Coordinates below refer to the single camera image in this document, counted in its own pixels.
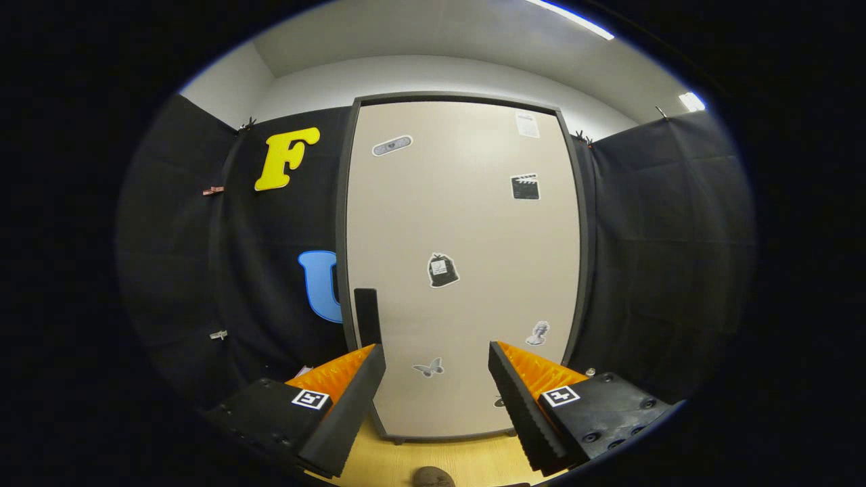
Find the black block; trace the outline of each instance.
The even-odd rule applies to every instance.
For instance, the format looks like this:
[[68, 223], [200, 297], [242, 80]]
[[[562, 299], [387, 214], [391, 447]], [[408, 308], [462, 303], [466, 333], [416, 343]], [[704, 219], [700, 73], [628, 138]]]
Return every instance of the black block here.
[[361, 342], [358, 348], [373, 343], [382, 343], [382, 332], [379, 329], [378, 298], [375, 289], [355, 289], [355, 313], [358, 316], [358, 332]]
[[671, 407], [613, 373], [542, 393], [539, 403], [590, 459], [635, 437]]
[[325, 417], [330, 396], [260, 379], [205, 413], [235, 440], [278, 462], [292, 462]]
[[339, 477], [343, 472], [352, 443], [370, 411], [383, 375], [385, 354], [382, 346], [377, 345], [367, 355], [331, 413], [301, 447], [298, 457], [307, 470], [327, 478]]
[[488, 370], [533, 470], [550, 475], [579, 462], [580, 458], [572, 456], [583, 452], [576, 445], [570, 445], [571, 440], [560, 438], [548, 423], [511, 361], [495, 341], [490, 342]]

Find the door frame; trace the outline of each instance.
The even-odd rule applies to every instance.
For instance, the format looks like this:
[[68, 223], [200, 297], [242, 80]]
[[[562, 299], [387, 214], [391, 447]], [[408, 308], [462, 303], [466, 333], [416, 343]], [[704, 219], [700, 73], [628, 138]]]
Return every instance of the door frame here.
[[[346, 123], [346, 139], [343, 143], [343, 152], [339, 158], [339, 169], [337, 176], [337, 220], [336, 220], [336, 237], [337, 237], [337, 281], [339, 292], [340, 312], [343, 315], [343, 332], [346, 335], [346, 345], [349, 350], [359, 348], [358, 341], [355, 339], [355, 323], [352, 317], [352, 291], [349, 289], [349, 273], [348, 261], [346, 259], [346, 213], [347, 199], [349, 189], [349, 164], [352, 158], [352, 143], [355, 140], [355, 127], [358, 125], [358, 115], [362, 107], [373, 105], [383, 105], [385, 103], [406, 103], [412, 101], [460, 101], [464, 103], [482, 103], [486, 105], [499, 105], [502, 107], [520, 108], [531, 112], [553, 115], [559, 121], [559, 127], [562, 129], [562, 137], [565, 142], [565, 147], [568, 150], [568, 158], [572, 163], [572, 174], [574, 176], [574, 187], [578, 195], [578, 227], [580, 231], [580, 256], [578, 257], [578, 295], [575, 299], [574, 317], [572, 319], [572, 329], [568, 335], [568, 342], [565, 345], [565, 353], [563, 354], [562, 365], [566, 365], [572, 358], [574, 347], [577, 343], [581, 324], [583, 323], [586, 313], [586, 304], [588, 303], [589, 286], [590, 286], [590, 256], [594, 256], [592, 248], [595, 245], [595, 228], [590, 228], [589, 220], [586, 213], [586, 193], [583, 178], [580, 175], [580, 167], [578, 164], [577, 153], [574, 149], [572, 136], [568, 132], [568, 127], [565, 125], [565, 118], [562, 112], [557, 107], [542, 105], [532, 101], [517, 100], [514, 98], [496, 97], [487, 94], [475, 94], [464, 92], [451, 91], [412, 91], [412, 92], [397, 92], [387, 94], [372, 94], [367, 96], [359, 96], [355, 98], [352, 104], [352, 109], [349, 112], [349, 119]], [[458, 438], [475, 438], [479, 436], [490, 436], [503, 432], [511, 432], [512, 429], [503, 430], [502, 432], [484, 433], [482, 435], [466, 435], [465, 437], [443, 437], [443, 438], [413, 438], [413, 437], [396, 437], [389, 435], [382, 424], [381, 419], [376, 411], [375, 404], [371, 406], [373, 423], [376, 425], [378, 433], [383, 438], [394, 439], [395, 443], [402, 443], [403, 440], [411, 439], [416, 441], [437, 441], [437, 440], [453, 440]]]

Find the yellow letter f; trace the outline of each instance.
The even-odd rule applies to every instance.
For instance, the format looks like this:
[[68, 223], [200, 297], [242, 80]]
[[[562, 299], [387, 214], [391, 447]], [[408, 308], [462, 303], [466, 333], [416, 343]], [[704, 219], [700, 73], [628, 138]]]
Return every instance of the yellow letter f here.
[[[291, 149], [288, 146], [297, 140]], [[265, 167], [262, 176], [255, 182], [255, 190], [275, 190], [288, 184], [286, 163], [289, 169], [297, 169], [304, 159], [304, 142], [312, 145], [319, 141], [319, 129], [305, 128], [288, 133], [278, 133], [268, 137], [268, 156], [265, 157]]]

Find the butterfly sticker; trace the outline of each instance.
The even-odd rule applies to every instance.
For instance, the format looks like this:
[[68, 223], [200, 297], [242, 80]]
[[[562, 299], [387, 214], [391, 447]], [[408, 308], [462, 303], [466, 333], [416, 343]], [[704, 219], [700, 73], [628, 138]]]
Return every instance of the butterfly sticker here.
[[436, 357], [430, 363], [430, 366], [412, 366], [415, 370], [422, 373], [424, 377], [430, 378], [433, 377], [434, 373], [444, 373], [445, 369], [442, 368], [442, 357]]

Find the ceiling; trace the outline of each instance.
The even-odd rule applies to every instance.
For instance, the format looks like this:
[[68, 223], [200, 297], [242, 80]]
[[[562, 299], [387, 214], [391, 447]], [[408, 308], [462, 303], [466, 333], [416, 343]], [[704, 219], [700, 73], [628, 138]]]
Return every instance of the ceiling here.
[[688, 90], [627, 42], [525, 0], [338, 0], [254, 45], [276, 77], [361, 57], [446, 55], [545, 76], [638, 123], [657, 120], [656, 105], [668, 115], [687, 111], [678, 95]]

